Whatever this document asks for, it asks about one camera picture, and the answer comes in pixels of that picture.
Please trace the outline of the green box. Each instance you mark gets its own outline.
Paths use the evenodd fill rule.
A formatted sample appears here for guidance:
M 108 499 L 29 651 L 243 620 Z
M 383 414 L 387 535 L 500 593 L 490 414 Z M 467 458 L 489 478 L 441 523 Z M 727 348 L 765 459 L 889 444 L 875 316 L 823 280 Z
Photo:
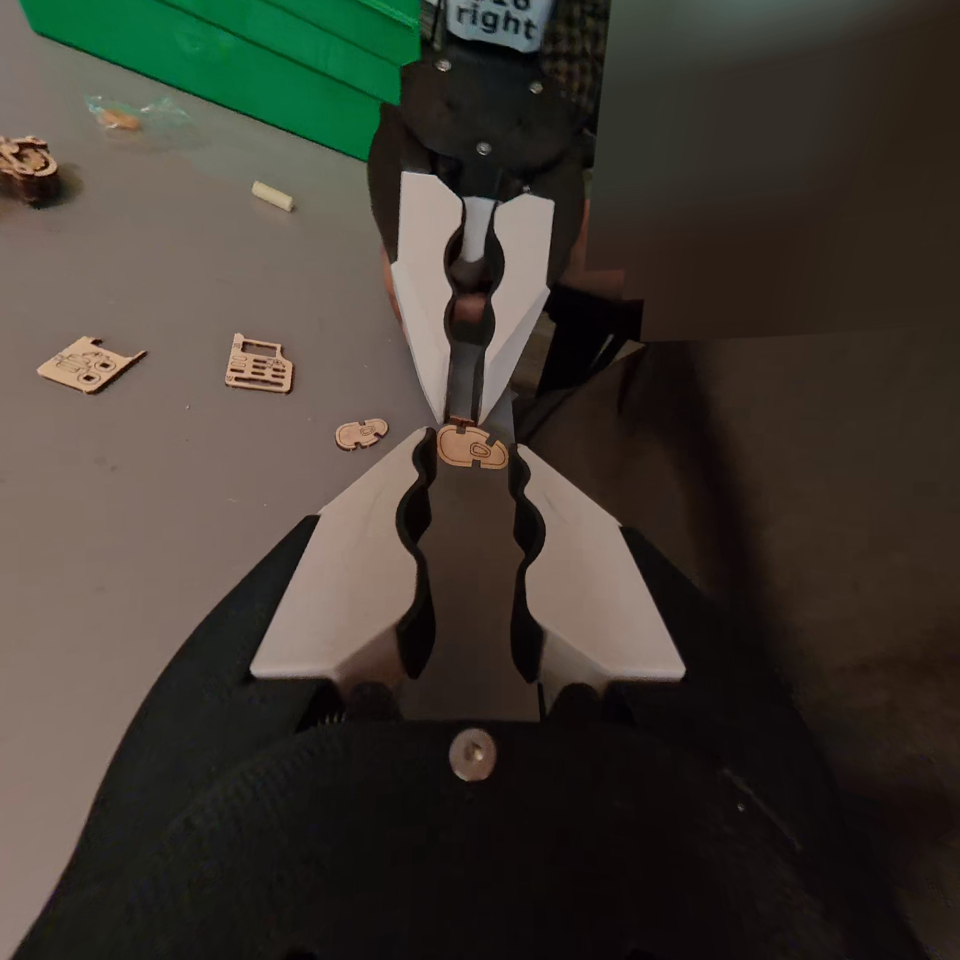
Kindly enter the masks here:
M 30 28 L 115 66 L 366 162 L 416 1 L 24 1 Z

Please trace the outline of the clear plastic bag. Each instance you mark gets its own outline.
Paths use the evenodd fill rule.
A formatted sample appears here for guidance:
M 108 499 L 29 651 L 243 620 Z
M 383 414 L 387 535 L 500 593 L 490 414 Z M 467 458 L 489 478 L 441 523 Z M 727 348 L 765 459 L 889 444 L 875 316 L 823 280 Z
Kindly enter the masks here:
M 82 99 L 97 126 L 108 133 L 159 137 L 178 134 L 194 123 L 169 96 L 142 105 L 94 94 L 85 94 Z

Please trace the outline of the oval wooden puzzle piece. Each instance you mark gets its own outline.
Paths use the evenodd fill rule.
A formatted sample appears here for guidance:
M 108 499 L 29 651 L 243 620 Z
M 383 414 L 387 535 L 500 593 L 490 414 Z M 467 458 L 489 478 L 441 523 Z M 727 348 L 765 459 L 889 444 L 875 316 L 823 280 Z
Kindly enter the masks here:
M 387 436 L 388 422 L 379 417 L 368 417 L 341 424 L 335 431 L 334 441 L 339 450 L 353 452 L 366 450 Z
M 448 424 L 437 431 L 439 459 L 450 467 L 499 471 L 507 467 L 509 451 L 498 439 L 475 425 Z

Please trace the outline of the grey desk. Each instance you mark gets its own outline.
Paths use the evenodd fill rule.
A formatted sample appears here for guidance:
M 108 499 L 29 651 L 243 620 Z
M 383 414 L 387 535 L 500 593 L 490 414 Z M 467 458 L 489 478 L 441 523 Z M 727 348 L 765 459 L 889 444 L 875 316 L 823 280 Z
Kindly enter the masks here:
M 2 131 L 66 167 L 66 202 L 2 201 L 2 834 L 70 847 L 141 699 L 193 627 L 426 403 L 380 278 L 360 162 L 175 97 L 185 149 L 109 141 L 86 94 L 146 78 L 2 2 Z M 254 181 L 294 198 L 286 213 Z M 232 389 L 234 334 L 280 343 L 288 394 Z M 94 394 L 38 367 L 81 337 L 148 352 Z

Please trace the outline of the assembled wooden model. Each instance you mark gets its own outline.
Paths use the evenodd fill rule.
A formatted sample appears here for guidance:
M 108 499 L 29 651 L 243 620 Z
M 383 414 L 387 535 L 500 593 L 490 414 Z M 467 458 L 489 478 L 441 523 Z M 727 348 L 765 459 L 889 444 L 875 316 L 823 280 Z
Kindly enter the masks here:
M 30 206 L 46 206 L 62 195 L 59 164 L 48 142 L 37 136 L 1 136 L 2 182 Z

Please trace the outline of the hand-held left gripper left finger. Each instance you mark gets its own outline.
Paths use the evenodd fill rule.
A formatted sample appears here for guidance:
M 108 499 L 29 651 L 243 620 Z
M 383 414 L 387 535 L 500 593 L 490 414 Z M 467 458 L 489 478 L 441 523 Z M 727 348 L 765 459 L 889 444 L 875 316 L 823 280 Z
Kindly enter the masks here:
M 324 505 L 249 666 L 261 680 L 397 685 L 429 659 L 435 619 L 419 538 L 436 432 L 414 430 Z

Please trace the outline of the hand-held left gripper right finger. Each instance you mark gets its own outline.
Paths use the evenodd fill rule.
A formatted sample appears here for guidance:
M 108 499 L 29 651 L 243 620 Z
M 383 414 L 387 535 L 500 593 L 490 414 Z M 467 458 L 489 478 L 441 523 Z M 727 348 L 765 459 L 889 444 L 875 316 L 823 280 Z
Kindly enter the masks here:
M 520 676 L 544 687 L 677 683 L 682 660 L 621 524 L 521 443 L 510 450 L 510 614 Z

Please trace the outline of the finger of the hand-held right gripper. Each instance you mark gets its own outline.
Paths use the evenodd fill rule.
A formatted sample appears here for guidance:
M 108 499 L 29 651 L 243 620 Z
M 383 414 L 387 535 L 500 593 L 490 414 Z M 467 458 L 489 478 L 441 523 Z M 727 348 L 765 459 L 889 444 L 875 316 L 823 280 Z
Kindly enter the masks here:
M 446 256 L 461 230 L 463 211 L 462 199 L 436 175 L 401 173 L 397 257 L 390 271 L 418 381 L 438 423 L 447 409 L 446 317 L 454 297 Z
M 554 211 L 550 198 L 516 197 L 499 203 L 491 215 L 486 255 L 493 285 L 481 326 L 483 353 L 472 397 L 478 424 L 503 395 L 546 304 Z

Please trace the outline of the wooden card with slot cutouts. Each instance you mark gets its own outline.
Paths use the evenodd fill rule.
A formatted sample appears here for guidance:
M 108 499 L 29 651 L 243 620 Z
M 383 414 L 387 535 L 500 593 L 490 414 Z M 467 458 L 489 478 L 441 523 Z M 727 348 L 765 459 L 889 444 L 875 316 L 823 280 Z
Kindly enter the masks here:
M 249 338 L 237 332 L 223 378 L 231 389 L 288 395 L 294 384 L 295 367 L 279 342 Z

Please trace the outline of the wooden card with oval cutouts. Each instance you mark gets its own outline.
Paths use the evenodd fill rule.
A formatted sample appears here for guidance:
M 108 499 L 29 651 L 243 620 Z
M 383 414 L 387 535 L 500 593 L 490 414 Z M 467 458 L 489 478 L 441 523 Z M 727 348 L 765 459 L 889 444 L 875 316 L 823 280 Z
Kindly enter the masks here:
M 120 354 L 103 346 L 100 338 L 84 336 L 72 342 L 41 364 L 36 373 L 42 379 L 94 395 L 135 366 L 148 351 Z

